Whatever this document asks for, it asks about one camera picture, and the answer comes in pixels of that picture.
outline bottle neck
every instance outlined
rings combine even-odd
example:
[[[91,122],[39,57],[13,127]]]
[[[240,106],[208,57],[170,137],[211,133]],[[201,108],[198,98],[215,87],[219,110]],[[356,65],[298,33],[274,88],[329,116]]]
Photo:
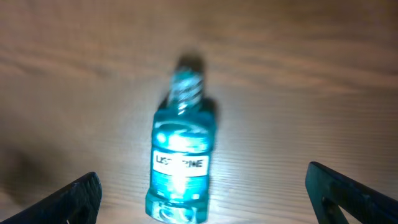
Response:
[[[167,107],[178,115],[197,111],[203,98],[203,75],[189,68],[177,70],[170,82]]]

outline listerine bottle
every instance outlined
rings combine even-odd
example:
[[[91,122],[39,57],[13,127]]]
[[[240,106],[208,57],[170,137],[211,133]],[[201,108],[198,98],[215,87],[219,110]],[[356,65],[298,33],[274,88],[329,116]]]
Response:
[[[176,69],[167,106],[154,116],[146,213],[164,223],[207,219],[216,119],[203,86],[202,73]]]

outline white label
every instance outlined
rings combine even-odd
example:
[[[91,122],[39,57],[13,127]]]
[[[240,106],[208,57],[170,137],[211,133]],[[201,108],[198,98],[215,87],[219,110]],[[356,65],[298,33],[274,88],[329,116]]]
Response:
[[[208,156],[184,156],[154,151],[154,170],[167,175],[199,177],[207,175]]]

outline blue liquid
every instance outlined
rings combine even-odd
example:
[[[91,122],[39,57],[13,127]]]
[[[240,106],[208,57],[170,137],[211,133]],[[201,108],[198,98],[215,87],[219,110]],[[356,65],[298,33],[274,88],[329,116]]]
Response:
[[[164,223],[207,219],[214,111],[202,100],[183,113],[173,105],[154,116],[146,214]]]

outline wood grain surface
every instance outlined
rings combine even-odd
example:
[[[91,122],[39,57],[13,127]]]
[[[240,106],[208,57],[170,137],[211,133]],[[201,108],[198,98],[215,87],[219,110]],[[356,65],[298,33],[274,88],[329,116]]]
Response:
[[[197,49],[220,124],[208,223],[316,223],[318,161],[398,198],[394,0],[1,0],[0,220],[89,171],[144,212],[152,116]]]

